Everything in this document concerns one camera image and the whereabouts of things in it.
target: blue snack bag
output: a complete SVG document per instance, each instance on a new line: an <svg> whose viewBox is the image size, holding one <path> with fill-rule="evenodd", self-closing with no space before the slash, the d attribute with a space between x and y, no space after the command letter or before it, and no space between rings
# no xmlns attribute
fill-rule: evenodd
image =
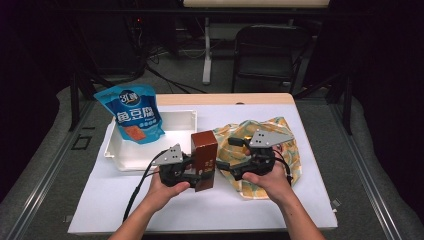
<svg viewBox="0 0 424 240"><path fill-rule="evenodd" d="M115 116L123 139L144 144L165 134L156 93L151 86L114 86L94 94L94 97Z"/></svg>

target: black chair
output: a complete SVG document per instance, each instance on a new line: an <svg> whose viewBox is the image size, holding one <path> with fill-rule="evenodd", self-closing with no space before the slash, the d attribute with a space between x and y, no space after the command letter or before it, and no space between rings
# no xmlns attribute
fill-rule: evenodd
<svg viewBox="0 0 424 240"><path fill-rule="evenodd" d="M304 28L280 25L253 25L236 35L231 92L241 79L290 83L293 92L302 57L312 40Z"/></svg>

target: crinkled foil bag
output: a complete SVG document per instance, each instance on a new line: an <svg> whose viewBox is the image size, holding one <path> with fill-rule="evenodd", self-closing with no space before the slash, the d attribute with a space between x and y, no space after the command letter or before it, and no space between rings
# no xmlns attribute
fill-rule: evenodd
<svg viewBox="0 0 424 240"><path fill-rule="evenodd" d="M215 138L218 141L218 161L228 162L232 166L248 160L249 156L245 155L247 148L229 145L228 138L251 137L257 129L293 136L293 133L291 132L284 117L275 117L264 122L246 120L240 124L227 124L222 128L216 128L213 130ZM302 174L302 166L300 163L296 139L293 136L293 140L284 142L281 146L283 147L284 160L289 165L293 175L292 186L294 186ZM245 180L235 181L234 177L227 171L221 171L221 173L231 183L234 189L244 198L269 199L263 188Z"/></svg>

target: white plastic container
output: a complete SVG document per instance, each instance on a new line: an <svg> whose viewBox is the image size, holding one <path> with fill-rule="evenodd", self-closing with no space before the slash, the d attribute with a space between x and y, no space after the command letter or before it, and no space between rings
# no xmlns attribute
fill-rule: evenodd
<svg viewBox="0 0 424 240"><path fill-rule="evenodd" d="M160 116L165 135L147 144L122 139L113 119L113 132L104 156L113 160L120 171L140 171L146 170L157 154L177 143L181 145L183 152L190 154L191 134L197 132L197 112L193 110L160 112Z"/></svg>

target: brown box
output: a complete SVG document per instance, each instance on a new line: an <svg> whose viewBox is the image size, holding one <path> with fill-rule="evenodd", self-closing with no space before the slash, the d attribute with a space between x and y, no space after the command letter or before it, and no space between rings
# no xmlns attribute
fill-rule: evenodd
<svg viewBox="0 0 424 240"><path fill-rule="evenodd" d="M217 151L218 142L212 131L191 135L191 157L194 159L196 174L201 177L195 187L196 192L213 187Z"/></svg>

